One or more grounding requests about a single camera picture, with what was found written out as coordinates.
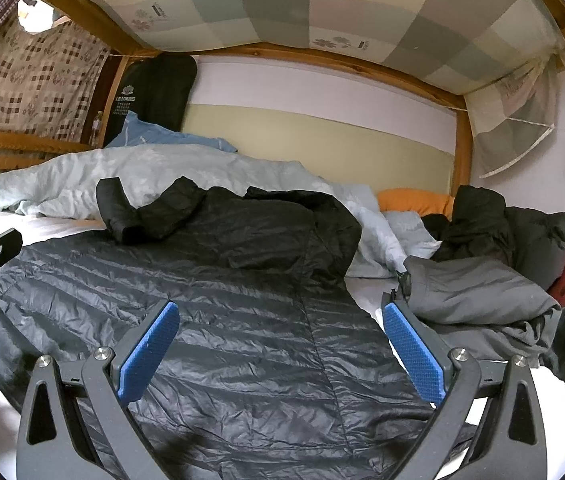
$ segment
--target mattress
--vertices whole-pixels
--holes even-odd
[[[102,229],[102,222],[56,218],[34,218],[0,212],[0,233],[10,227],[22,233],[25,245],[48,238],[65,237],[79,232]],[[345,279],[347,290],[358,306],[368,312],[381,325],[379,304],[384,291],[396,287],[394,280],[370,280],[363,278]],[[538,397],[543,412],[547,435],[548,479],[558,480],[565,473],[565,384],[547,368],[533,370]],[[477,424],[485,407],[485,399],[474,401],[467,418]],[[20,415],[0,392],[0,472],[6,480],[16,478],[16,439]],[[462,456],[448,463],[438,475],[439,478],[455,470]]]

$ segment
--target wooden bed frame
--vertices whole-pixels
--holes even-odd
[[[0,170],[19,170],[40,164],[56,155],[73,152],[86,152],[91,146],[65,140],[43,139],[28,134],[0,132],[0,149],[21,152],[39,152],[44,158],[25,158],[18,155],[0,155]]]
[[[98,147],[101,147],[109,115],[114,104],[115,94],[125,69],[135,60],[156,56],[160,52],[143,48],[135,39],[122,30],[104,10],[89,0],[44,1],[62,10],[85,30],[100,38],[104,43],[111,46],[115,52],[122,55],[115,70],[103,70],[92,104],[90,105],[89,117],[86,121],[90,123],[90,117],[98,110],[103,110],[101,135],[98,139]],[[544,1],[565,36],[565,0]],[[435,104],[456,109],[456,151],[450,193],[455,195],[460,185],[469,183],[473,154],[473,135],[469,115],[464,111],[466,108],[465,100],[460,95],[452,94],[425,83],[414,76],[369,61],[310,48],[291,48],[269,43],[256,43],[186,54],[201,56],[258,56],[264,59],[286,60],[322,66],[340,72],[361,75],[411,92]],[[4,134],[0,132],[0,148],[47,154],[44,158],[0,156],[0,170],[26,168],[40,164],[44,160],[48,160],[50,156],[89,150],[90,147],[86,145],[87,140],[88,135],[85,135],[84,132],[81,138],[82,142],[80,143],[40,139],[26,134]]]

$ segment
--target white fabric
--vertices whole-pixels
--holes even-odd
[[[0,174],[0,210],[53,218],[97,219],[96,184],[120,177],[130,203],[153,202],[186,176],[203,189],[222,186],[242,196],[249,186],[267,191],[305,189],[336,197],[362,225],[349,276],[388,278],[403,272],[405,251],[379,212],[368,186],[327,182],[299,162],[273,162],[195,144],[144,144],[68,153],[38,166]]]
[[[383,216],[407,256],[429,259],[442,244],[427,231],[416,211],[384,211]]]

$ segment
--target orange pillow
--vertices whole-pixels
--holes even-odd
[[[452,196],[408,187],[380,191],[377,202],[381,211],[416,211],[420,216],[441,213],[451,219],[453,211]]]

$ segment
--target light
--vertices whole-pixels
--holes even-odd
[[[22,28],[30,34],[38,34],[49,30],[53,25],[53,7],[41,0],[33,0],[35,6],[23,0],[18,1],[18,21]]]

